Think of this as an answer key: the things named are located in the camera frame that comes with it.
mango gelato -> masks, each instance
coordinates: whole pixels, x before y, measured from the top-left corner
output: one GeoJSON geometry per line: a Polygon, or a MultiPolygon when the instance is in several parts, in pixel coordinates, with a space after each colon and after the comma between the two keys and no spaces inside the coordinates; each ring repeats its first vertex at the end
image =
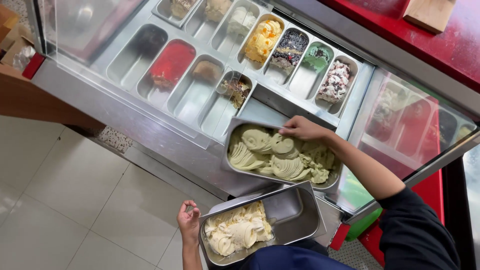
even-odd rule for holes
{"type": "Polygon", "coordinates": [[[206,220],[205,235],[210,247],[222,256],[250,248],[255,242],[273,239],[262,201],[257,201],[206,220]]]}
{"type": "Polygon", "coordinates": [[[315,184],[324,183],[335,168],[335,155],[327,147],[252,124],[235,129],[230,137],[228,160],[239,170],[315,184]]]}
{"type": "Polygon", "coordinates": [[[282,31],[280,23],[276,21],[266,20],[259,23],[248,41],[245,55],[254,61],[265,63],[282,31]]]}

stainless steel gelato pan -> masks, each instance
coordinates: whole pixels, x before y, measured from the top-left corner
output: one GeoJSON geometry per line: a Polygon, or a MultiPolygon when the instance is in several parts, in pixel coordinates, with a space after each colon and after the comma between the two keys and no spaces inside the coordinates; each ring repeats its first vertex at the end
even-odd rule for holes
{"type": "MultiPolygon", "coordinates": [[[[298,181],[284,180],[284,179],[281,179],[281,178],[279,178],[277,176],[274,176],[272,174],[264,174],[264,173],[260,173],[260,172],[256,172],[256,171],[242,171],[242,170],[239,170],[237,168],[234,168],[230,164],[230,162],[228,160],[228,147],[230,145],[231,135],[237,127],[239,127],[240,125],[243,125],[243,124],[253,124],[253,125],[257,125],[257,126],[261,126],[261,127],[265,127],[265,128],[270,128],[270,129],[280,129],[280,128],[282,128],[280,126],[275,126],[275,125],[271,125],[271,124],[267,124],[267,123],[249,121],[249,120],[245,120],[245,119],[241,119],[241,118],[237,118],[237,117],[232,117],[230,125],[228,126],[227,138],[225,140],[225,148],[224,148],[224,153],[223,153],[223,157],[222,157],[222,168],[225,169],[225,170],[246,174],[246,175],[249,175],[249,176],[255,177],[255,178],[262,178],[262,179],[270,180],[270,181],[281,183],[281,184],[296,184],[296,183],[298,183],[298,181]]],[[[334,194],[336,192],[336,190],[338,189],[338,185],[336,185],[336,183],[340,178],[340,175],[341,175],[341,172],[342,172],[343,168],[344,168],[343,163],[339,159],[335,158],[334,169],[330,170],[330,173],[328,175],[328,179],[324,183],[321,183],[321,184],[312,183],[313,189],[315,191],[334,194]]]]}
{"type": "Polygon", "coordinates": [[[208,214],[200,217],[199,241],[209,269],[218,269],[241,261],[262,247],[287,245],[325,233],[326,228],[311,182],[304,181],[275,191],[263,190],[214,206],[208,214]],[[226,257],[213,251],[204,231],[206,221],[260,200],[263,202],[268,223],[272,226],[274,238],[268,242],[256,242],[252,247],[238,250],[226,257]]]}

floor tile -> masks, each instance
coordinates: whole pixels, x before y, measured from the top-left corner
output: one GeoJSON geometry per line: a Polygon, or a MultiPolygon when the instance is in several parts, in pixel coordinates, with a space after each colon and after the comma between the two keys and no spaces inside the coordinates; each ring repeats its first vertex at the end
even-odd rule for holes
{"type": "Polygon", "coordinates": [[[90,228],[128,164],[66,128],[25,193],[90,228]]]}
{"type": "Polygon", "coordinates": [[[87,232],[24,194],[0,227],[1,268],[65,270],[87,232]]]}
{"type": "Polygon", "coordinates": [[[7,218],[21,194],[21,191],[0,182],[0,226],[7,218]]]}
{"type": "Polygon", "coordinates": [[[24,191],[65,127],[0,116],[0,181],[24,191]]]}
{"type": "Polygon", "coordinates": [[[157,265],[175,234],[176,216],[186,199],[190,199],[186,194],[132,164],[92,231],[157,265]]]}
{"type": "Polygon", "coordinates": [[[67,270],[155,270],[155,266],[90,231],[67,270]]]}
{"type": "MultiPolygon", "coordinates": [[[[182,269],[182,241],[180,230],[175,232],[172,241],[168,245],[167,250],[162,256],[160,263],[157,265],[162,270],[178,270],[182,269]]],[[[199,247],[200,259],[202,260],[203,269],[208,269],[202,249],[199,247]]]]}

ice cream display freezer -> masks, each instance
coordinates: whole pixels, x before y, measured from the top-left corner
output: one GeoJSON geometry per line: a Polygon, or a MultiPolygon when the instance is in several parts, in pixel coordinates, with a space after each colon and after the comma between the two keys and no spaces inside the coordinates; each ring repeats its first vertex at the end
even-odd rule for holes
{"type": "MultiPolygon", "coordinates": [[[[480,144],[479,93],[315,0],[27,4],[32,82],[223,200],[279,185],[220,168],[232,117],[304,116],[408,186],[480,144]]],[[[340,171],[315,192],[323,245],[378,207],[340,171]]]]}

